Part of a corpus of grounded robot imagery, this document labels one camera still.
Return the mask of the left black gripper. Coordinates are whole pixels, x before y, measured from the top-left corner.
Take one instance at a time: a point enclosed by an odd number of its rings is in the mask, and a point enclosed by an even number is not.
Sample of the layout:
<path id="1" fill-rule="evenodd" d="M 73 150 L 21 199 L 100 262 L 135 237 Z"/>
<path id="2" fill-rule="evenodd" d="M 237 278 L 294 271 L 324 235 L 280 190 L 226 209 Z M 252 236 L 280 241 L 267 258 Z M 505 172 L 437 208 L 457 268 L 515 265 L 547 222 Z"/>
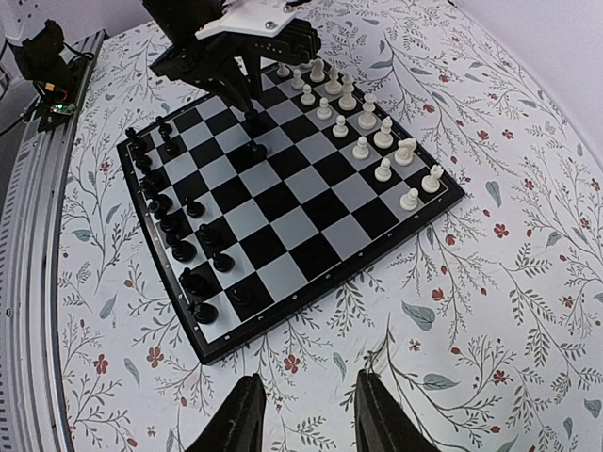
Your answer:
<path id="1" fill-rule="evenodd" d="M 151 69 L 221 97 L 253 120 L 262 92 L 260 59 L 307 63 L 318 31 L 297 17 L 302 1 L 144 1 L 171 46 Z"/>

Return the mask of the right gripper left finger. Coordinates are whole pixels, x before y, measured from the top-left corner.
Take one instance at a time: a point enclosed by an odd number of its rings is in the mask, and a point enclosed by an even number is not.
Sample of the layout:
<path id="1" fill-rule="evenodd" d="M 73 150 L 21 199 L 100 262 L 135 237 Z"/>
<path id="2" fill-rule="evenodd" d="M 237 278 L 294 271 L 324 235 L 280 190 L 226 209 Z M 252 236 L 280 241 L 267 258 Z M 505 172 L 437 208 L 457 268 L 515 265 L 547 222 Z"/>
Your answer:
<path id="1" fill-rule="evenodd" d="M 265 408 L 260 376 L 241 377 L 186 451 L 261 451 Z"/>

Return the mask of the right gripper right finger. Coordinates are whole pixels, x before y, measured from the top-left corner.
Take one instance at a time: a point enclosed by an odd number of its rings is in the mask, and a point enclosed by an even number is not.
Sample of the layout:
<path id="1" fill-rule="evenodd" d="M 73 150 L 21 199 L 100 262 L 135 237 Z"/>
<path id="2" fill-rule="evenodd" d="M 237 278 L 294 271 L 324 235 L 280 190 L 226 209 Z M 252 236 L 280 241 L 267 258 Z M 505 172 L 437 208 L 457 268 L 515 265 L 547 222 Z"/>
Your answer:
<path id="1" fill-rule="evenodd" d="M 357 451 L 437 451 L 407 417 L 377 374 L 360 370 L 354 392 Z"/>

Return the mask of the black chess pawn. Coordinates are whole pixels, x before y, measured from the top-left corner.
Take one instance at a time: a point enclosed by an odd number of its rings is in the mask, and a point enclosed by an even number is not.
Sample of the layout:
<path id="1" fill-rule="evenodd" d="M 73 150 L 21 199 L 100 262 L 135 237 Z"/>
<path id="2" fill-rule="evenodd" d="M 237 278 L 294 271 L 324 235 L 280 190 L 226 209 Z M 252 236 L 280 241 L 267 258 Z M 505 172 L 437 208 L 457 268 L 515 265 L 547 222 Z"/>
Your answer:
<path id="1" fill-rule="evenodd" d="M 267 158 L 268 148 L 261 143 L 250 142 L 248 145 L 249 156 L 253 162 L 261 162 Z"/>
<path id="2" fill-rule="evenodd" d="M 231 290 L 232 302 L 235 305 L 246 306 L 253 302 L 253 291 L 244 285 L 238 285 Z"/>
<path id="3" fill-rule="evenodd" d="M 205 212 L 204 205 L 192 198 L 185 198 L 185 207 L 186 213 L 192 218 L 200 218 Z"/>

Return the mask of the black chess rook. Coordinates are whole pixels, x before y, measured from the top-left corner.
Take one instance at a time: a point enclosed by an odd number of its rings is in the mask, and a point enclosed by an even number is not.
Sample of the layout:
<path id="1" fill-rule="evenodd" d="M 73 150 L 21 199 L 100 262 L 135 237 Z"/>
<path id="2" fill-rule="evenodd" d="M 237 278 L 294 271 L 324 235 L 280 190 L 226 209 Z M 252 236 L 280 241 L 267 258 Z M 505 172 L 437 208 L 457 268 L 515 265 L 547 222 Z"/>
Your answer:
<path id="1" fill-rule="evenodd" d="M 193 316 L 194 320 L 202 325 L 215 322 L 219 315 L 217 308 L 207 302 L 190 303 L 187 310 Z"/>

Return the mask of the black and grey chessboard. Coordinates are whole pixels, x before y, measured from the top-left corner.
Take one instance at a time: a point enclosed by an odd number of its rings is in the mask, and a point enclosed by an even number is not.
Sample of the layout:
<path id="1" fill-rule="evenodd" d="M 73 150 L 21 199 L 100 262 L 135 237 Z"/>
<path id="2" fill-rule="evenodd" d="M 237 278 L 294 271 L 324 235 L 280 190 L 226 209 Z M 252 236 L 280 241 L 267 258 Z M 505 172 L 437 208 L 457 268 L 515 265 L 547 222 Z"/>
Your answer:
<path id="1" fill-rule="evenodd" d="M 202 363 L 213 363 L 333 291 L 459 202 L 464 191 L 448 174 L 441 181 L 452 193 L 445 210 L 414 214 L 418 192 L 400 199 L 410 216 L 328 205 L 306 204 L 271 171 L 269 145 L 276 123 L 266 113 L 266 91 L 255 103 L 253 121 L 221 98 L 205 95 L 142 130 L 131 130 L 118 147 L 124 178 L 161 281 L 180 323 Z M 267 158 L 253 162 L 250 142 L 264 144 Z M 155 218 L 148 204 L 158 194 L 172 208 Z M 202 203 L 200 218 L 186 213 L 185 198 Z M 232 302 L 238 285 L 253 291 L 246 306 Z M 218 318 L 197 323 L 190 303 L 207 302 Z"/>

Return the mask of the black chess piece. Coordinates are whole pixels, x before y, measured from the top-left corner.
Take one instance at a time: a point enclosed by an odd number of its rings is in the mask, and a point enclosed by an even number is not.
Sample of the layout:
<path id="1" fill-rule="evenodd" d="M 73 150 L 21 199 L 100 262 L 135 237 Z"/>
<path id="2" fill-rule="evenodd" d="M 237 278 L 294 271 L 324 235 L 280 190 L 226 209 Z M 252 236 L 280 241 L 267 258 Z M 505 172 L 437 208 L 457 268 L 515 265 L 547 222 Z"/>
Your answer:
<path id="1" fill-rule="evenodd" d="M 171 198 L 165 194 L 158 194 L 148 204 L 148 210 L 155 218 L 163 218 L 172 208 L 173 202 Z"/>

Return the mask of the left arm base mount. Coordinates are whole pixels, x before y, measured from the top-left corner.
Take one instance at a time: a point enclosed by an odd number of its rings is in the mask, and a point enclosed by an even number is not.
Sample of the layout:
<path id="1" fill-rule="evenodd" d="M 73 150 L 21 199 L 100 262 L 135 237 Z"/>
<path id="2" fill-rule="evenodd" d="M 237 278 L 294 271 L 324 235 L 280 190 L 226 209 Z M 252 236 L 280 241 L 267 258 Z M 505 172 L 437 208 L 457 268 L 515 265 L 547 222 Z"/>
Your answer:
<path id="1" fill-rule="evenodd" d="M 77 109 L 76 96 L 94 53 L 79 52 L 67 44 L 62 28 L 53 20 L 46 20 L 34 38 L 8 47 L 22 76 L 40 95 L 38 131 L 48 132 L 68 122 Z"/>

